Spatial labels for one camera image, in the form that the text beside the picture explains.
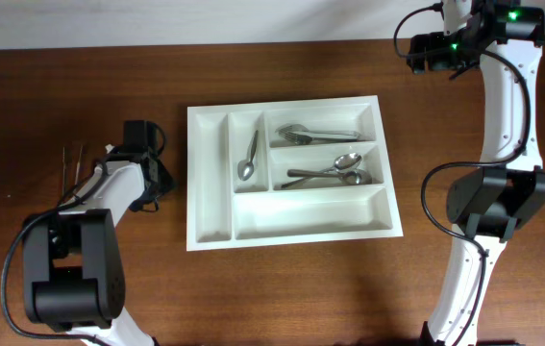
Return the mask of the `small steel teaspoon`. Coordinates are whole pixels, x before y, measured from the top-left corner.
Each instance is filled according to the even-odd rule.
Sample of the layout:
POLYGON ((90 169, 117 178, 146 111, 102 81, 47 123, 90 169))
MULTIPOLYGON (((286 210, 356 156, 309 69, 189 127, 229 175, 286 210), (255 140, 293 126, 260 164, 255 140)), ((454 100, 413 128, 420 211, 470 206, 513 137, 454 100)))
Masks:
POLYGON ((237 176, 241 181, 248 181, 255 172, 255 156, 257 154, 257 146, 259 139, 259 131, 255 130, 249 146, 247 157, 240 161, 237 165, 237 176))

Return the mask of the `steel fork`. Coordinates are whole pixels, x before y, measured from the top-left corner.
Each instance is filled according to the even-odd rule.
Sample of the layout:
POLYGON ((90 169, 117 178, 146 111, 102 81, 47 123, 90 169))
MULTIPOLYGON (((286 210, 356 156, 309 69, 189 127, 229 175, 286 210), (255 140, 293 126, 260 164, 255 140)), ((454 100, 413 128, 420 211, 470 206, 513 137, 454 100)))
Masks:
POLYGON ((307 127, 301 125, 301 124, 285 124, 282 127, 279 127, 277 129, 278 133, 284 133, 284 132, 305 132, 305 133, 312 133, 312 134, 320 134, 320 135, 342 135, 342 136, 353 136, 356 138, 361 137, 361 133, 356 131, 321 131, 321 130, 310 130, 307 127))
POLYGON ((333 143, 359 141, 359 138, 357 136, 307 134, 301 132, 283 133, 281 134, 281 137, 297 145, 310 145, 316 142, 333 143))

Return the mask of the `large steel spoon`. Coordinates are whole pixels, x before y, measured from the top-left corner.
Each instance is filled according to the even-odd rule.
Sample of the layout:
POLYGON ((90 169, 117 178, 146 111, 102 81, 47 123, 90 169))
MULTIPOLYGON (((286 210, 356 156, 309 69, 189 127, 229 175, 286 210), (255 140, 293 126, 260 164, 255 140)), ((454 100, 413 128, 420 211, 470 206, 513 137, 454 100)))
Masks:
MULTIPOLYGON (((333 165, 330 168, 325 168, 320 170, 320 173, 329 173, 329 172, 345 172, 351 170, 352 168, 357 167, 362 160, 362 156, 358 153, 349 153, 342 155, 334 160, 333 165)), ((308 181, 310 177, 300 178, 298 180, 282 184, 280 189, 285 189, 293 187, 295 185, 301 185, 308 181)))
POLYGON ((372 177, 362 170, 350 170, 347 172, 319 172, 299 169, 289 169, 288 177, 298 178, 337 178, 346 185, 368 185, 372 183, 372 177))

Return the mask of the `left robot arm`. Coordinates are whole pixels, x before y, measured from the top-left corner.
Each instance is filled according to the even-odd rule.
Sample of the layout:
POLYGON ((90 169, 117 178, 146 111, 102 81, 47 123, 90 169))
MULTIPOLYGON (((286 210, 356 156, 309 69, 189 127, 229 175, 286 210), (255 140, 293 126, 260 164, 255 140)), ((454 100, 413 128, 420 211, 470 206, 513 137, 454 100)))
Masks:
POLYGON ((154 345, 125 308, 126 284, 116 225, 130 210, 156 212, 174 186, 161 162, 166 136, 129 120, 123 141, 95 163, 89 178, 51 210, 28 217, 22 247, 27 317, 50 328, 46 338, 86 345, 154 345))

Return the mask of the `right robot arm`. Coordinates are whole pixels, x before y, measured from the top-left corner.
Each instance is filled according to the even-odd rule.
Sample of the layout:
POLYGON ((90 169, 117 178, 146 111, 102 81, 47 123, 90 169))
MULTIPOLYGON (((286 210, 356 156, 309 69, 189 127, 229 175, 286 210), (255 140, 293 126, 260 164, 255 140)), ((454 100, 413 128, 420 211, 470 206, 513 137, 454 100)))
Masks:
POLYGON ((477 68, 484 85, 483 148, 478 161, 443 163, 428 173, 468 168, 449 187, 447 225, 429 220, 452 239, 439 300, 423 324, 420 345, 475 345, 488 282, 514 234, 545 205, 545 171, 537 144, 535 95, 545 44, 545 12, 518 1, 441 0, 440 32, 416 35, 406 60, 415 74, 477 68))

